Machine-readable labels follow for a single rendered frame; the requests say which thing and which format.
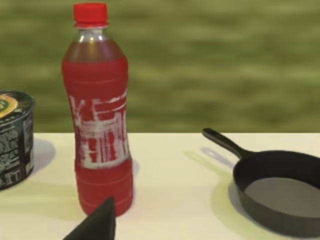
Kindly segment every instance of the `tin can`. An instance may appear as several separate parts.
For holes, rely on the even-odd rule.
[[[0,191],[25,180],[34,168],[34,98],[0,90]]]

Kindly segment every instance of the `table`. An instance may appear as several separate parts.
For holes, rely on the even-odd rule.
[[[284,149],[320,156],[320,134],[226,134],[253,151]],[[71,133],[36,133],[34,172],[0,192],[1,240],[61,240],[85,215],[74,177]],[[232,188],[234,155],[198,133],[131,133],[136,195],[117,218],[116,240],[284,240],[242,211]]]

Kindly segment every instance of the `bottle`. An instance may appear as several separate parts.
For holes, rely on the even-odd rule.
[[[80,205],[90,215],[113,197],[115,215],[133,201],[132,158],[126,129],[128,61],[106,33],[105,3],[73,6],[78,34],[62,61],[75,136]]]

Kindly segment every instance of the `black handle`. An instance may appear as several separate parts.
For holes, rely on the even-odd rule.
[[[252,154],[255,154],[255,152],[253,151],[243,149],[226,136],[211,128],[204,128],[202,130],[202,135],[210,141],[218,144],[220,147],[227,149],[228,151],[236,155],[240,160],[247,158]]]

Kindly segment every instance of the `blurry green backdrop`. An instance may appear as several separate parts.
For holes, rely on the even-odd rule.
[[[71,132],[60,65],[75,0],[0,0],[1,89],[36,132]],[[320,132],[318,0],[109,0],[128,57],[129,132]]]

